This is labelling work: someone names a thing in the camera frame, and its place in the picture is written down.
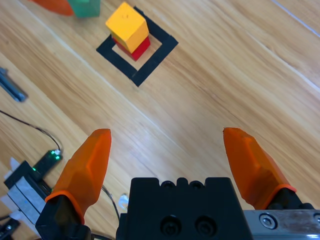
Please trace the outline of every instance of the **wire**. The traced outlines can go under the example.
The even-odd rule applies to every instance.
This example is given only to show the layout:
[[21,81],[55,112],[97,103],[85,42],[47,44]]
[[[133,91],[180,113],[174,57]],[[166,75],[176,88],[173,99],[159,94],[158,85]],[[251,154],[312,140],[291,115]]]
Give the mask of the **wire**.
[[0,221],[10,218],[10,215],[5,215],[0,217]]
[[120,215],[119,215],[119,212],[118,212],[118,209],[117,209],[117,205],[116,205],[114,199],[112,198],[112,195],[110,194],[110,192],[107,190],[107,188],[104,185],[102,185],[102,190],[108,195],[108,197],[112,201],[116,216],[118,217],[118,221],[120,221]]
[[59,150],[59,151],[61,150],[59,143],[54,139],[54,137],[52,137],[52,136],[51,136],[47,131],[45,131],[44,129],[42,129],[42,128],[38,127],[38,126],[32,125],[32,124],[30,124],[30,123],[27,123],[27,122],[25,122],[25,121],[22,121],[22,120],[14,117],[14,116],[11,116],[10,114],[8,114],[8,113],[6,113],[6,112],[4,112],[4,111],[2,111],[2,110],[0,110],[0,113],[8,116],[9,118],[12,118],[13,120],[16,120],[16,121],[20,122],[20,123],[22,123],[22,124],[25,124],[25,125],[27,125],[27,126],[29,126],[29,127],[32,127],[32,128],[34,128],[34,129],[38,130],[39,132],[47,135],[49,138],[51,138],[52,141],[54,141],[54,143],[55,143],[56,146],[58,147],[58,150]]

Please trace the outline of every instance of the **block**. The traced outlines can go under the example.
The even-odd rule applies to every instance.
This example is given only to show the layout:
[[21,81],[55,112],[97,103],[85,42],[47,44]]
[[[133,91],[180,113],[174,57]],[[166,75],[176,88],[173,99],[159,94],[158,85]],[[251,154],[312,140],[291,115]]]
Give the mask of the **block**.
[[124,51],[128,56],[130,56],[133,60],[137,61],[142,54],[148,49],[150,46],[150,39],[147,36],[145,40],[136,48],[136,50],[133,53],[130,53],[124,46],[122,46],[116,39],[113,38],[115,41],[116,45]]
[[128,3],[122,3],[105,22],[118,43],[133,53],[149,35],[147,21]]
[[78,18],[99,17],[101,0],[68,0]]
[[41,7],[64,16],[72,16],[74,11],[67,0],[31,0]]

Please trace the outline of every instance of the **black square marking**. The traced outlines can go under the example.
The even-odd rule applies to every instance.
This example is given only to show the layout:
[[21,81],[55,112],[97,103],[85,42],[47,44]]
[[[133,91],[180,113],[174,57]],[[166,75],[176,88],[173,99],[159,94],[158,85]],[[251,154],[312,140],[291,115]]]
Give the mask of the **black square marking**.
[[178,42],[173,36],[166,33],[161,27],[148,18],[143,11],[138,9],[136,6],[134,9],[145,18],[149,33],[162,43],[148,61],[146,61],[139,70],[136,70],[130,63],[113,51],[112,48],[116,43],[113,41],[111,35],[108,36],[96,51],[131,79],[137,87],[139,87],[166,58],[166,56],[177,46]]

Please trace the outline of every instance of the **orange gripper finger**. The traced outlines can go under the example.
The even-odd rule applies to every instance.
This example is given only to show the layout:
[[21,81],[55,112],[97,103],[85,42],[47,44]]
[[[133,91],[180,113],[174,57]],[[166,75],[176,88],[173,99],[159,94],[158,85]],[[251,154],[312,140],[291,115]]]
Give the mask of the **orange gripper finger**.
[[95,130],[67,162],[45,202],[60,195],[66,196],[74,206],[81,224],[84,224],[86,210],[99,198],[110,148],[110,129]]
[[227,127],[223,140],[240,194],[255,209],[266,209],[280,189],[297,191],[253,136],[239,128]]
[[30,0],[56,14],[72,16],[74,11],[67,0]]

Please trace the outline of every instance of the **yellow block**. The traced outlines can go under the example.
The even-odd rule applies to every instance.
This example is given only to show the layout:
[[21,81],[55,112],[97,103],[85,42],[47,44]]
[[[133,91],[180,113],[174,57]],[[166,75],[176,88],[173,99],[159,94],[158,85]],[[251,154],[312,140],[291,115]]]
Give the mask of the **yellow block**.
[[126,2],[119,6],[105,25],[111,35],[130,53],[133,53],[149,34],[145,18]]

